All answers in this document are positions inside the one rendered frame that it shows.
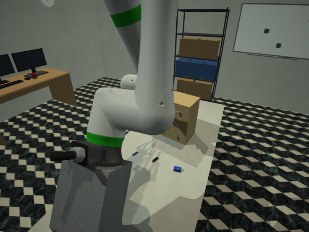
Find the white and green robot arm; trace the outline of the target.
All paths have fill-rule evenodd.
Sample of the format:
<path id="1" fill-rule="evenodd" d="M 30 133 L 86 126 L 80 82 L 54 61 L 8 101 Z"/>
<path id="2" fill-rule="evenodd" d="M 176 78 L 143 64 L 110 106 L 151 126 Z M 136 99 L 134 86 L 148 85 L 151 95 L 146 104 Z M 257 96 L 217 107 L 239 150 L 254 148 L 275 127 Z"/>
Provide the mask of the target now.
<path id="1" fill-rule="evenodd" d="M 86 141 L 52 152 L 50 161 L 70 160 L 89 169 L 123 163 L 126 130 L 148 135 L 167 131 L 175 118 L 173 56 L 179 0 L 104 0 L 137 75 L 125 75 L 121 89 L 94 95 Z"/>

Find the light wooden chest of drawers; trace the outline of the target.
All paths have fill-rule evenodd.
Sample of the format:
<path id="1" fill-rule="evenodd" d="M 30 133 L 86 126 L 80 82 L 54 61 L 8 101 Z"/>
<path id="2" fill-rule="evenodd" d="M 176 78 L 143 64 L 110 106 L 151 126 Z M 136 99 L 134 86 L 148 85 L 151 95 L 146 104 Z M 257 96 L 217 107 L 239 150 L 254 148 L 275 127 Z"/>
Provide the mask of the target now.
<path id="1" fill-rule="evenodd" d="M 200 102 L 199 97 L 174 91 L 174 104 L 189 108 L 184 145 L 186 145 L 186 143 L 195 133 L 198 110 L 199 110 L 199 102 Z"/>

